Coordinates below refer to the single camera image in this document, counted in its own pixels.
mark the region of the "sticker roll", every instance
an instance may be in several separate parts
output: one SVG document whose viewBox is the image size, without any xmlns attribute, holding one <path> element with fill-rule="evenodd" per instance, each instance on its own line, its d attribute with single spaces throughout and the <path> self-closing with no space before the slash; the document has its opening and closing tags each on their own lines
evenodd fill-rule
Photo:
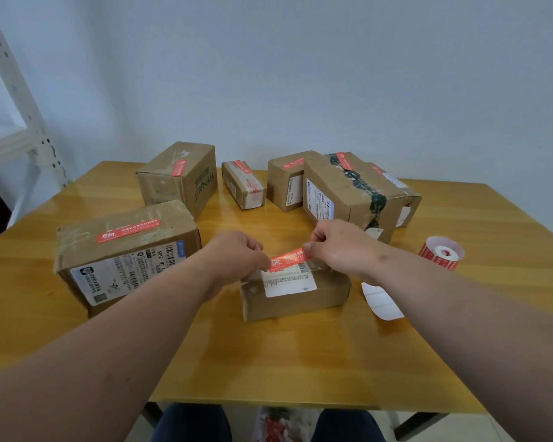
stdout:
<svg viewBox="0 0 553 442">
<path fill-rule="evenodd" d="M 448 237 L 432 236 L 426 239 L 418 256 L 433 261 L 448 270 L 457 268 L 465 257 L 465 251 L 457 242 Z"/>
</svg>

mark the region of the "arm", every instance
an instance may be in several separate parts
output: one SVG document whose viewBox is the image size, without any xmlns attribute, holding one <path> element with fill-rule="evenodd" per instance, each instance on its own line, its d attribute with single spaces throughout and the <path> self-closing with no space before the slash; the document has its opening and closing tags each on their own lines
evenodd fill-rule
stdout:
<svg viewBox="0 0 553 442">
<path fill-rule="evenodd" d="M 118 304 L 0 374 L 0 440 L 124 440 L 204 301 L 270 261 L 213 239 Z"/>
<path fill-rule="evenodd" d="M 380 285 L 516 440 L 553 440 L 553 315 L 365 237 L 318 223 L 304 250 Z"/>
</svg>

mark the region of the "floor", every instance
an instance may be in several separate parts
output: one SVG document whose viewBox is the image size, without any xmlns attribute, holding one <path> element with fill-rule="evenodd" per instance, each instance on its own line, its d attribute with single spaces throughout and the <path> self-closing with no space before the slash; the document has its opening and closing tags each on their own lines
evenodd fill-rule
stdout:
<svg viewBox="0 0 553 442">
<path fill-rule="evenodd" d="M 234 442 L 252 442 L 252 430 L 258 407 L 224 405 L 232 428 Z M 387 442 L 395 441 L 393 427 L 407 420 L 412 413 L 371 411 Z M 125 442 L 146 442 L 151 427 L 143 417 L 133 426 Z M 491 416 L 479 414 L 451 414 L 410 439 L 413 442 L 514 442 Z"/>
</svg>

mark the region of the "qr code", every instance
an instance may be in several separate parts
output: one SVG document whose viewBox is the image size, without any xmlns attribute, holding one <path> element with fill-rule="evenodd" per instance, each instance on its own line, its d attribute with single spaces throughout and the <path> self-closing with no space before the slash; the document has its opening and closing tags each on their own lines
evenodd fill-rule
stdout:
<svg viewBox="0 0 553 442">
<path fill-rule="evenodd" d="M 107 294 L 106 293 L 101 293 L 100 295 L 96 295 L 94 297 L 94 302 L 96 304 L 98 304 L 99 302 L 102 302 L 104 300 L 107 300 Z"/>
</svg>

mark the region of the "dark green tape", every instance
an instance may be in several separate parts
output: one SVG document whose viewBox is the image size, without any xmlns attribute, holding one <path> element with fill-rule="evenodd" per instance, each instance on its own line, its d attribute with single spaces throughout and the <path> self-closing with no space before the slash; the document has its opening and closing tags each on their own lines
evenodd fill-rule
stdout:
<svg viewBox="0 0 553 442">
<path fill-rule="evenodd" d="M 374 215 L 374 217 L 373 217 L 373 220 L 369 222 L 369 224 L 365 229 L 379 228 L 379 223 L 377 222 L 377 216 L 381 211 L 383 211 L 383 208 L 385 208 L 385 205 L 387 204 L 387 198 L 384 195 L 377 192 L 372 187 L 370 187 L 369 183 L 364 181 L 356 170 L 347 170 L 344 167 L 342 167 L 335 153 L 328 154 L 328 157 L 330 157 L 330 163 L 332 165 L 338 166 L 342 170 L 342 173 L 352 180 L 352 184 L 355 188 L 361 189 L 371 194 L 371 204 L 369 209 Z"/>
</svg>

